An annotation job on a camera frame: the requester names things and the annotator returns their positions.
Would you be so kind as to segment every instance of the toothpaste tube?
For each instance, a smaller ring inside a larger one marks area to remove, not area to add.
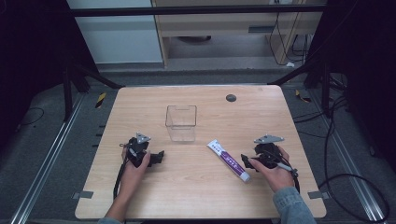
[[[231,157],[228,152],[222,148],[218,140],[213,140],[207,144],[218,156],[236,173],[244,182],[248,182],[250,175],[239,165],[239,163]]]

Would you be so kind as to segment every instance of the small round object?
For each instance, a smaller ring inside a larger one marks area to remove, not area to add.
[[[228,94],[228,95],[225,97],[225,99],[226,99],[228,102],[234,102],[234,101],[236,101],[236,96],[235,96],[234,94]]]

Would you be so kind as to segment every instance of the toothpaste cap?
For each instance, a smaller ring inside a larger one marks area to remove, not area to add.
[[[244,182],[248,182],[249,179],[250,179],[250,175],[249,175],[247,172],[242,173],[239,177],[241,177],[241,179],[242,179]]]

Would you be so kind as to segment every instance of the purple label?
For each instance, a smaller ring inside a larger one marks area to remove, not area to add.
[[[233,157],[230,156],[230,154],[228,154],[228,152],[222,151],[220,157],[238,175],[241,175],[245,172],[245,170],[238,164],[236,160],[233,159]]]

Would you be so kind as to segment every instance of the denim sleeve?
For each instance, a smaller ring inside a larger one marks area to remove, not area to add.
[[[120,222],[111,217],[102,217],[99,219],[98,224],[120,224]]]
[[[280,189],[273,201],[282,224],[317,223],[296,188]]]

